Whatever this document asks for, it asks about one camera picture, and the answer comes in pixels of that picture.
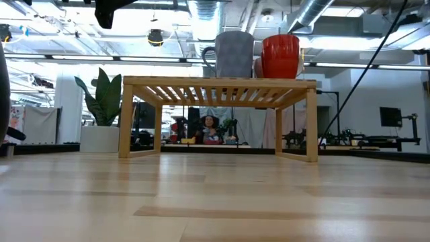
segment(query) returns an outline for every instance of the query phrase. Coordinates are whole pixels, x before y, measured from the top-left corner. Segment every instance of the gray cylinder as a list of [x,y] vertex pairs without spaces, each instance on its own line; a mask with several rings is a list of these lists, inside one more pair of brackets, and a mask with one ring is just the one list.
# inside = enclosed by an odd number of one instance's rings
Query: gray cylinder
[[9,113],[11,108],[11,90],[9,75],[3,46],[0,44],[0,145],[3,142],[7,127],[9,126]]

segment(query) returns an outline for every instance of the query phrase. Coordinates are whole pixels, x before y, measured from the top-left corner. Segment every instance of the ceiling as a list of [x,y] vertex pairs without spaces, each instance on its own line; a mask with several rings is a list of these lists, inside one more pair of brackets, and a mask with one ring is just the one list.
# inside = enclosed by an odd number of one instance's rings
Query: ceiling
[[[28,7],[22,1],[0,0],[0,24],[9,24],[13,39],[4,46],[6,53],[27,54],[57,54],[57,55],[94,55],[94,56],[153,56],[175,58],[200,58],[196,44],[196,32],[213,31],[208,26],[201,26],[196,30],[194,19],[186,11],[168,11],[160,9],[139,9],[141,4],[155,1],[137,1],[133,6],[119,9],[115,12],[114,23],[110,30],[99,26],[95,16],[95,8],[85,6],[82,0],[63,3],[59,0],[33,0]],[[364,11],[373,14],[387,13],[386,19],[391,17],[388,13],[395,13],[402,3],[401,0],[391,0],[389,4],[379,4],[388,1],[338,0],[335,1],[323,16],[359,17]],[[241,30],[245,23],[252,28],[255,42],[255,56],[261,52],[261,43],[264,38],[276,35],[279,32],[283,19],[300,7],[300,0],[231,0],[223,1],[224,13],[221,17],[220,31]],[[410,0],[409,9],[419,7],[423,0]],[[252,7],[249,19],[246,19],[247,8]],[[262,9],[272,9],[271,21],[264,22],[261,18]],[[151,29],[162,30],[164,43],[160,47],[151,46],[148,34]],[[395,36],[402,38],[408,33]],[[300,37],[303,48],[308,47],[316,37]],[[337,44],[333,41],[323,42],[322,48],[304,49],[305,61],[325,63],[367,63],[372,52],[363,50],[333,50]],[[387,64],[407,64],[413,60],[409,50],[387,50],[379,54],[376,62]],[[201,65],[187,65],[177,67],[147,65],[116,65],[109,63],[83,64],[64,63],[61,61],[16,61],[8,60],[11,75],[12,90],[40,90],[43,87],[32,85],[29,74],[51,81],[55,84],[56,70],[63,65],[82,65],[89,76],[96,77],[97,69],[102,67],[111,76],[121,73],[123,75],[177,75],[202,76]],[[326,73],[327,69],[312,68],[312,73]],[[29,98],[46,100],[53,94],[27,93]]]

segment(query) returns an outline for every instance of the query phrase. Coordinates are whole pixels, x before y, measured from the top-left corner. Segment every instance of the mug handle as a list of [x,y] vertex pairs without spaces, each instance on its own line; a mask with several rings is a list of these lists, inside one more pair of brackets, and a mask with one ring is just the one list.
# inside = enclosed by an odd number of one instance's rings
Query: mug handle
[[206,61],[206,57],[205,57],[205,55],[206,55],[207,51],[209,51],[209,50],[216,51],[215,47],[213,47],[213,46],[208,46],[208,47],[206,47],[206,48],[202,51],[202,59],[203,59],[203,62],[204,62],[204,63],[209,67],[209,69],[210,69],[212,72],[214,72],[214,73],[215,73],[215,76],[216,76],[216,69],[215,69],[212,65],[210,65],[210,64],[208,63],[208,61]]

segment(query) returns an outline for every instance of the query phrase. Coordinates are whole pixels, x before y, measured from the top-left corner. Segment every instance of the potted plant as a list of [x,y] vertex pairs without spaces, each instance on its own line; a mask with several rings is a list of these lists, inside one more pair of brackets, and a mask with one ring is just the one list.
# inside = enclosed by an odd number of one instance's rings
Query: potted plant
[[75,81],[85,92],[85,103],[97,124],[97,126],[82,127],[81,152],[118,152],[120,129],[113,127],[112,123],[121,112],[121,75],[114,77],[111,82],[106,73],[99,69],[95,98],[91,96],[87,86],[80,78],[75,77]]

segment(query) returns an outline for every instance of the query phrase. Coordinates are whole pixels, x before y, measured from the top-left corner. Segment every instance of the black cable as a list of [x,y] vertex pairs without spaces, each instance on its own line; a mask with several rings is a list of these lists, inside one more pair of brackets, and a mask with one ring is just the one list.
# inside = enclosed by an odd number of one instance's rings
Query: black cable
[[384,40],[381,42],[381,44],[379,45],[378,49],[376,49],[375,54],[372,56],[372,58],[370,59],[368,65],[366,66],[366,68],[364,69],[363,73],[361,74],[360,78],[358,79],[357,83],[355,83],[355,85],[352,87],[351,91],[348,93],[347,98],[345,98],[345,101],[343,101],[341,108],[339,109],[339,112],[336,114],[336,116],[331,120],[329,126],[326,128],[326,130],[324,131],[324,134],[321,137],[320,143],[318,146],[321,146],[321,144],[323,143],[323,138],[326,137],[327,132],[329,131],[331,125],[335,122],[335,120],[339,117],[339,115],[341,114],[343,108],[345,107],[345,104],[348,102],[349,98],[351,97],[352,93],[355,91],[355,89],[357,88],[357,86],[360,84],[361,80],[363,79],[364,75],[367,73],[367,71],[369,70],[370,66],[372,65],[372,63],[374,62],[376,56],[379,54],[379,51],[381,51],[382,47],[384,46],[385,42],[387,41],[388,37],[390,37],[392,31],[394,30],[394,28],[397,25],[398,20],[400,19],[404,8],[406,7],[406,4],[408,3],[408,0],[403,0],[403,4],[402,7],[400,8],[400,11],[397,13],[396,19],[394,20],[394,22],[392,23],[389,31],[387,32],[387,35],[385,35]]

